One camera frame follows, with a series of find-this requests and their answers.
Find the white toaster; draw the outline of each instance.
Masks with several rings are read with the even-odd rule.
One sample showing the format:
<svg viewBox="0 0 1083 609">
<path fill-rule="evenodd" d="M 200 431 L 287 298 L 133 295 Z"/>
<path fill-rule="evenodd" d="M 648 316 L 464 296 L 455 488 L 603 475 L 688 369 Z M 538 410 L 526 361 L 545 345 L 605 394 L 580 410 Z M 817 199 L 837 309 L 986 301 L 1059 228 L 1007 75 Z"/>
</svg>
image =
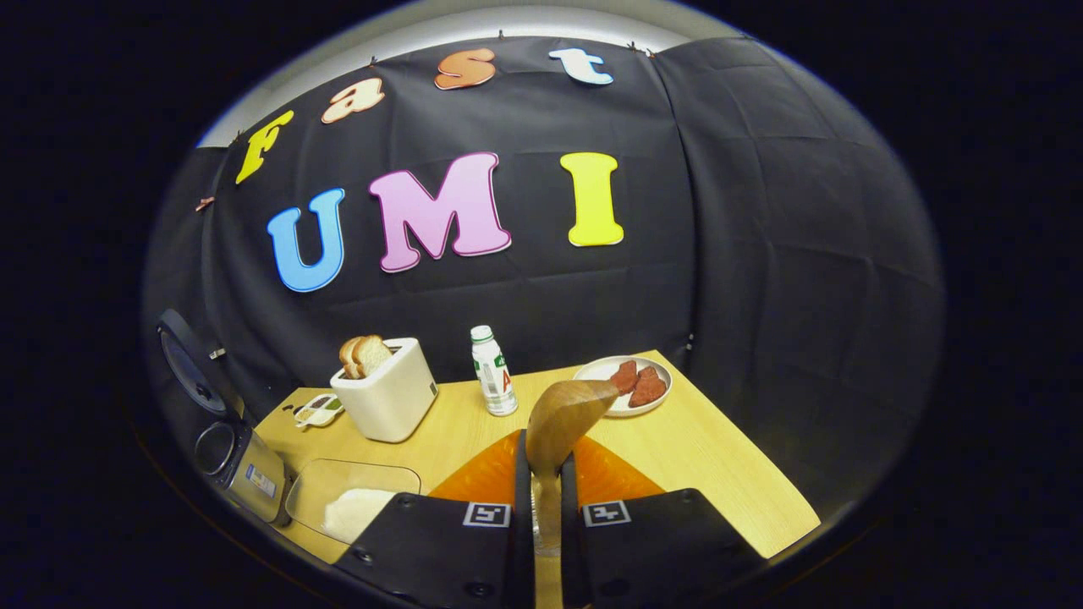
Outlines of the white toaster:
<svg viewBox="0 0 1083 609">
<path fill-rule="evenodd" d="M 361 435 L 380 442 L 402 442 L 410 437 L 436 399 L 439 388 L 416 338 L 389 338 L 383 345 L 391 359 L 370 376 L 331 377 L 331 388 Z"/>
</svg>

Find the white food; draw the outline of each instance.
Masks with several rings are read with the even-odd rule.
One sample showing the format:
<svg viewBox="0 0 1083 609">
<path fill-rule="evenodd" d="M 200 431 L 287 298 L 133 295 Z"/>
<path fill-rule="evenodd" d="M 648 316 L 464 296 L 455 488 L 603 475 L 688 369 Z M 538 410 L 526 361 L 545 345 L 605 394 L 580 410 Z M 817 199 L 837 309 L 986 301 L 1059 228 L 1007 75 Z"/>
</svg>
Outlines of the white food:
<svg viewBox="0 0 1083 609">
<path fill-rule="evenodd" d="M 324 509 L 324 532 L 344 543 L 352 544 L 388 505 L 390 491 L 351 489 Z"/>
</svg>

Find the pink letter m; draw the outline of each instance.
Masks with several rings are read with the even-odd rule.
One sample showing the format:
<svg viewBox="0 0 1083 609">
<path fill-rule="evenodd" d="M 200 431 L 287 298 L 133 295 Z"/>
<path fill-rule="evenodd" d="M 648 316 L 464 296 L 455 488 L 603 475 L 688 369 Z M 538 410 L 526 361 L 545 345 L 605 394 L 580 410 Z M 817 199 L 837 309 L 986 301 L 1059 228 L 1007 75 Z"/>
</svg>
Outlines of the pink letter m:
<svg viewBox="0 0 1083 609">
<path fill-rule="evenodd" d="M 459 224 L 459 236 L 452 245 L 459 256 L 482 256 L 510 246 L 511 233 L 500 228 L 493 199 L 493 169 L 498 161 L 493 153 L 460 156 L 447 169 L 436 198 L 409 171 L 376 179 L 368 192 L 380 198 L 388 245 L 380 268 L 399 273 L 421 260 L 406 238 L 407 226 L 436 260 L 444 255 L 452 220 Z"/>
</svg>

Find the white wall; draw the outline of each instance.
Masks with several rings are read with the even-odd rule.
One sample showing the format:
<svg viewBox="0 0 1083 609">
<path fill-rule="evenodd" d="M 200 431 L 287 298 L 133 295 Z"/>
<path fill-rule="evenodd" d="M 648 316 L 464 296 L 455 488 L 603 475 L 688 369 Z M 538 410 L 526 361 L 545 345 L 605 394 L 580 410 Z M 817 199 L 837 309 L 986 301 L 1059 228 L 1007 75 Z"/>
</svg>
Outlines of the white wall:
<svg viewBox="0 0 1083 609">
<path fill-rule="evenodd" d="M 654 52 L 690 40 L 742 36 L 697 11 L 661 0 L 509 2 L 425 0 L 350 28 L 273 74 L 230 108 L 199 142 L 225 146 L 268 114 L 337 76 L 436 44 L 510 36 L 583 38 Z"/>
</svg>

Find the appliance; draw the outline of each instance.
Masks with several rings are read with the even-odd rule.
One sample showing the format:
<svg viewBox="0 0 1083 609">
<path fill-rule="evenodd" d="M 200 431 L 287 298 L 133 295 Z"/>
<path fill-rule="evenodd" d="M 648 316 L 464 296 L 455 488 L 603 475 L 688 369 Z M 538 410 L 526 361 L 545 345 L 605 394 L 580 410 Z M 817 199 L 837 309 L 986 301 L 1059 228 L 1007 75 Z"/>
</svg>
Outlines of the appliance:
<svg viewBox="0 0 1083 609">
<path fill-rule="evenodd" d="M 339 368 L 331 389 L 361 435 L 379 442 L 402 442 L 410 437 L 440 389 L 416 338 L 389 338 L 383 345 L 391 359 L 365 378 L 347 378 Z"/>
<path fill-rule="evenodd" d="M 172 309 L 158 319 L 157 331 L 173 376 L 192 401 L 211 414 L 210 425 L 191 449 L 196 467 L 234 505 L 264 522 L 287 524 L 285 497 L 295 475 L 242 417 L 244 401 L 214 361 L 223 352 L 210 352 Z"/>
</svg>

